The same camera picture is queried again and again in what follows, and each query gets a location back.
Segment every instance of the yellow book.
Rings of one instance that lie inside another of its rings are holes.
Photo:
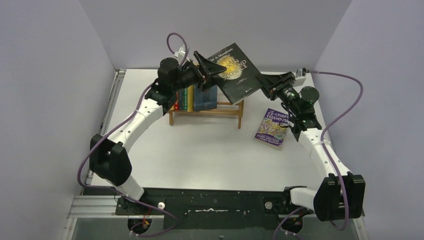
[[[194,98],[195,86],[191,85],[187,90],[188,106],[187,112],[193,112],[193,98]]]

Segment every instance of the wooden bookshelf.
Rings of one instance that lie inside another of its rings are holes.
[[[179,114],[192,114],[192,115],[216,115],[216,116],[238,116],[238,129],[242,127],[242,117],[243,117],[243,109],[245,105],[245,101],[242,100],[241,102],[237,103],[235,106],[238,106],[237,109],[225,109],[225,108],[219,108],[219,105],[232,105],[229,102],[219,101],[217,102],[217,108],[215,109],[209,109],[209,110],[202,110],[202,111],[175,111],[170,110],[168,112],[169,114],[169,125],[174,124],[174,113]]]

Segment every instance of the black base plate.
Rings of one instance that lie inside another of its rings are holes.
[[[175,229],[244,229],[261,227],[267,230],[278,225],[279,214],[288,214],[282,209],[284,193],[269,191],[222,191],[145,188],[145,202],[157,206],[165,203],[165,209],[176,216],[180,223]],[[146,214],[146,209],[126,207],[120,198],[116,215]],[[265,202],[272,202],[272,210]],[[163,215],[153,210],[151,215]],[[175,220],[165,214],[163,228],[169,228]]]

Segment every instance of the white wall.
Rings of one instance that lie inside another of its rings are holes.
[[[366,181],[371,239],[422,239],[424,1],[353,0],[316,65],[357,77],[357,108],[330,130],[335,150]],[[356,98],[349,80],[316,76],[327,122]]]
[[[1,239],[60,237],[113,77],[78,0],[1,1]]]
[[[178,32],[205,57],[236,42],[261,70],[284,71],[317,63],[352,0],[79,1],[117,69],[157,68]]]

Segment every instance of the red book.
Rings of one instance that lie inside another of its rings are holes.
[[[180,92],[179,92],[179,91],[177,91],[177,92],[176,92],[175,107],[174,107],[174,110],[175,110],[175,111],[178,111],[178,110],[179,110],[179,104],[178,104],[178,97],[179,97],[179,95],[180,95]]]

